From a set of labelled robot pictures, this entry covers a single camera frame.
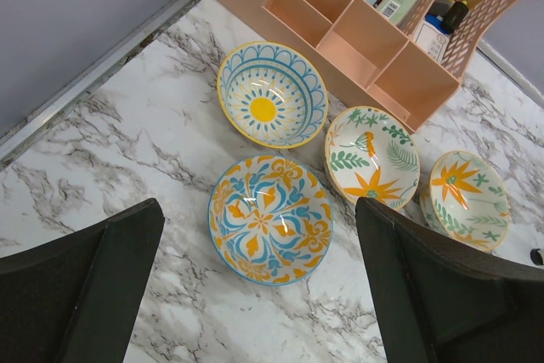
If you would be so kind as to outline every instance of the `ceramic bowl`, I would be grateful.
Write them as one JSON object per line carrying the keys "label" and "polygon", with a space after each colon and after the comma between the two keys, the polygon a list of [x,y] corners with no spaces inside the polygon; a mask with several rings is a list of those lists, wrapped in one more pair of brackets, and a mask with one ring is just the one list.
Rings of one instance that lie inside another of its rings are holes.
{"label": "ceramic bowl", "polygon": [[499,176],[488,163],[464,151],[438,159],[420,204],[433,230],[485,252],[501,244],[510,225]]}
{"label": "ceramic bowl", "polygon": [[356,106],[342,112],[325,139],[326,171],[352,203],[372,197],[402,208],[416,192],[419,157],[414,141],[387,112]]}
{"label": "ceramic bowl", "polygon": [[323,186],[283,156],[248,157],[230,167],[213,189],[208,223],[224,262],[244,278],[271,286],[310,274],[332,239]]}
{"label": "ceramic bowl", "polygon": [[249,43],[224,60],[218,74],[224,114],[247,138],[271,148],[310,141],[325,123],[328,98],[317,70],[276,43]]}

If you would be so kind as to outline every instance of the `green leaf design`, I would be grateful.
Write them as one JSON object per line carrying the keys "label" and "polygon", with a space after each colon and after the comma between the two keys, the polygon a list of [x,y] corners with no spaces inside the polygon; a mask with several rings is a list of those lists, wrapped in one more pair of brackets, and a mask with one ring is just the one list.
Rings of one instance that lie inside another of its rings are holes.
{"label": "green leaf design", "polygon": [[372,125],[377,125],[377,115],[372,114],[372,116],[366,118],[366,125],[368,125],[369,128],[372,128]]}
{"label": "green leaf design", "polygon": [[360,109],[355,108],[353,110],[353,112],[351,114],[349,114],[349,116],[348,116],[348,123],[354,122],[357,119],[357,117],[359,116],[359,114],[360,114]]}
{"label": "green leaf design", "polygon": [[388,159],[397,169],[408,172],[417,172],[419,170],[417,154],[398,146],[393,140],[389,142],[387,153]]}
{"label": "green leaf design", "polygon": [[489,180],[485,178],[484,174],[478,173],[476,179],[473,179],[473,182],[476,183],[476,187],[480,187],[482,183],[489,183]]}
{"label": "green leaf design", "polygon": [[495,207],[495,210],[499,213],[508,213],[508,204],[506,204],[505,201],[496,201],[493,203],[493,207]]}
{"label": "green leaf design", "polygon": [[467,218],[467,220],[472,221],[475,224],[496,225],[498,227],[506,227],[508,225],[508,222],[505,219],[493,216],[472,216],[471,218]]}
{"label": "green leaf design", "polygon": [[492,204],[495,210],[499,213],[508,213],[508,204],[506,201],[500,200],[500,201],[487,201],[487,200],[480,200],[480,199],[469,199],[470,201],[477,201],[480,203],[487,203]]}
{"label": "green leaf design", "polygon": [[474,157],[474,156],[464,157],[461,154],[461,152],[456,152],[455,155],[459,157],[459,159],[461,159],[462,161],[471,162],[476,167],[486,168],[488,166],[484,161],[482,161],[478,157]]}
{"label": "green leaf design", "polygon": [[397,128],[396,125],[391,125],[391,128],[383,127],[383,131],[389,132],[392,138],[399,137],[399,142],[401,145],[404,145],[405,143],[410,143],[410,145],[414,145],[410,139],[410,137],[405,133],[404,129]]}
{"label": "green leaf design", "polygon": [[362,150],[363,152],[368,153],[368,137],[365,134],[362,134],[361,136],[359,136],[359,138],[357,138],[357,140],[355,140],[355,142],[352,142],[351,145],[340,145],[340,146],[342,146],[343,148],[355,147]]}
{"label": "green leaf design", "polygon": [[501,235],[500,234],[493,234],[492,231],[488,231],[487,233],[484,233],[484,237],[485,238],[490,238],[491,240],[496,242],[501,237]]}
{"label": "green leaf design", "polygon": [[357,154],[355,153],[340,150],[338,154],[336,152],[332,152],[331,154],[331,168],[335,172],[338,169],[353,169],[354,167],[363,167],[370,165],[371,164],[369,162],[367,162],[362,157],[357,156]]}
{"label": "green leaf design", "polygon": [[400,199],[400,200],[391,201],[390,203],[388,203],[388,206],[390,206],[391,208],[397,208],[402,206],[403,204],[405,204],[405,200]]}
{"label": "green leaf design", "polygon": [[437,200],[434,201],[434,206],[440,221],[449,231],[457,231],[459,234],[472,234],[476,230],[474,227],[467,227],[465,224],[459,223],[455,217],[451,217],[451,214]]}
{"label": "green leaf design", "polygon": [[489,187],[488,188],[489,191],[499,197],[503,197],[504,196],[504,190],[502,189],[501,186],[497,186],[497,187]]}

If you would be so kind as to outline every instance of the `floor trim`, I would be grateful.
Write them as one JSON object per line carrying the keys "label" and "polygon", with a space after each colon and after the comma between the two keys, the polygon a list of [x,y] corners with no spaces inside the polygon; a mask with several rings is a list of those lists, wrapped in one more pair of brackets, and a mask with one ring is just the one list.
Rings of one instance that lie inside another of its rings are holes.
{"label": "floor trim", "polygon": [[523,76],[512,64],[506,60],[502,54],[496,51],[485,40],[481,40],[478,45],[478,51],[492,64],[497,70],[502,72],[510,81],[531,98],[537,105],[544,108],[544,96],[532,82]]}
{"label": "floor trim", "polygon": [[139,46],[148,45],[152,40],[150,37],[157,30],[172,18],[179,18],[181,14],[186,13],[187,10],[185,9],[190,9],[194,5],[192,1],[173,0],[134,30],[102,59],[85,70],[73,82],[62,88],[27,123],[21,124],[19,129],[1,138],[0,171],[6,168],[16,157],[20,156],[38,137],[47,132],[53,126],[54,118],[70,112],[77,102],[100,87],[136,55]]}

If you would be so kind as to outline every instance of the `marble surface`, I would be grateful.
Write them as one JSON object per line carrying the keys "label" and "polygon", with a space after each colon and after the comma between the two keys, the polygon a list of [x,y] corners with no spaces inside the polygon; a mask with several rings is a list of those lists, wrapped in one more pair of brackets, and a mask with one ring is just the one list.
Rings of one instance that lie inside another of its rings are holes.
{"label": "marble surface", "polygon": [[[156,197],[166,216],[126,362],[383,362],[385,354],[354,211],[324,173],[325,131],[282,151],[329,190],[334,238],[320,267],[284,287],[245,281],[215,252],[207,202],[244,156],[272,151],[221,112],[218,67],[260,37],[203,0],[0,173],[0,257],[79,230]],[[330,124],[343,109],[331,97]],[[513,225],[494,254],[530,264],[544,247],[542,109],[475,55],[462,89],[415,135],[422,179],[453,149],[479,153],[503,177]],[[422,215],[415,202],[406,210]]]}

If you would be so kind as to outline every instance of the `blue and yellow bowl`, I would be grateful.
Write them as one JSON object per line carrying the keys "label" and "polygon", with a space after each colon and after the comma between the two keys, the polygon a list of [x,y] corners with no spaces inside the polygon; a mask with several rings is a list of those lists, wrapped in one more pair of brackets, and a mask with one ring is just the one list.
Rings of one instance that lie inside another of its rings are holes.
{"label": "blue and yellow bowl", "polygon": [[230,53],[219,68],[218,96],[240,133],[278,149],[317,135],[329,105],[317,70],[300,53],[276,43],[248,43]]}
{"label": "blue and yellow bowl", "polygon": [[230,167],[208,206],[212,241],[236,273],[259,284],[301,280],[325,257],[331,204],[305,167],[283,156],[248,157]]}

